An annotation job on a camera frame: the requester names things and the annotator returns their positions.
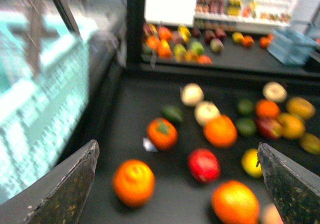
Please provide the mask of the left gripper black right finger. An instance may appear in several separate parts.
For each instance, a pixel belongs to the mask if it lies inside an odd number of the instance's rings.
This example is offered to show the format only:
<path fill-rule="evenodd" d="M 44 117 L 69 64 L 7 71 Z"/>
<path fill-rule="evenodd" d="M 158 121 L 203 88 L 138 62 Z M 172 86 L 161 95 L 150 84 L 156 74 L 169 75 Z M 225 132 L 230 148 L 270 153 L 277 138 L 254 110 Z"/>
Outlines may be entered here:
<path fill-rule="evenodd" d="M 258 163 L 270 198 L 285 224 L 320 222 L 320 177 L 267 143 L 259 143 Z"/>

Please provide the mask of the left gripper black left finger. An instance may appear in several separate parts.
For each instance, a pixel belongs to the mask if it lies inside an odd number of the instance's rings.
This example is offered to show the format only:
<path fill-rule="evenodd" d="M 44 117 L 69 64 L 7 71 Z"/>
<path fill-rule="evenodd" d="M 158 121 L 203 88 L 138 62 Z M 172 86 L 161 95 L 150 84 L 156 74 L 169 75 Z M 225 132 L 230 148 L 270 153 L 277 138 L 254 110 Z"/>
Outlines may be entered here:
<path fill-rule="evenodd" d="M 91 140 L 0 206 L 2 224 L 76 224 L 95 178 L 99 144 Z"/>

